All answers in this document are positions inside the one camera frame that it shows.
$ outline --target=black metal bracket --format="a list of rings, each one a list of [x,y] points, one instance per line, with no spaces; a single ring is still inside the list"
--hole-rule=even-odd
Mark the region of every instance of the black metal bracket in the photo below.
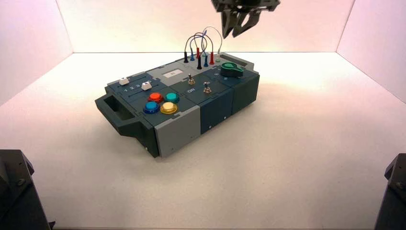
[[[31,175],[33,166],[20,150],[0,150],[0,229],[51,230]]]
[[[386,168],[388,180],[375,230],[406,229],[406,153],[400,153]]]

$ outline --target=display screen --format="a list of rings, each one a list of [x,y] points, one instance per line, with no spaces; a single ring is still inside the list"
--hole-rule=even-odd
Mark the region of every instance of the display screen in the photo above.
[[[166,78],[170,78],[170,77],[173,77],[173,76],[178,75],[180,73],[183,73],[183,71],[180,70],[180,69],[175,69],[175,70],[172,70],[171,72],[164,73],[163,75]]]

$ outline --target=yellow button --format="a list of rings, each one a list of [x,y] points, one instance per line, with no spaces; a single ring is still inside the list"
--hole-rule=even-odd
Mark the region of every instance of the yellow button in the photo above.
[[[176,112],[177,110],[178,110],[178,107],[176,106],[176,104],[174,104],[172,102],[165,102],[161,106],[161,113],[163,113],[163,114],[172,114],[172,113]]]

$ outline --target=red button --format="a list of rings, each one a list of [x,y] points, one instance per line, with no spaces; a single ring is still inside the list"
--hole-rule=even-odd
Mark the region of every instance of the red button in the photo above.
[[[153,92],[150,94],[148,101],[150,102],[156,102],[156,103],[160,103],[161,101],[163,101],[164,98],[162,97],[162,95],[158,92]]]

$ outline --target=white wall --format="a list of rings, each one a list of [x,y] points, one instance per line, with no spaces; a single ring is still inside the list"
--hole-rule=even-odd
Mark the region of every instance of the white wall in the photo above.
[[[72,53],[55,0],[0,0],[0,105]]]
[[[182,51],[207,25],[221,29],[210,0],[57,0],[74,52]],[[282,0],[226,51],[336,51],[353,0]]]
[[[337,52],[406,102],[406,1],[356,0]]]

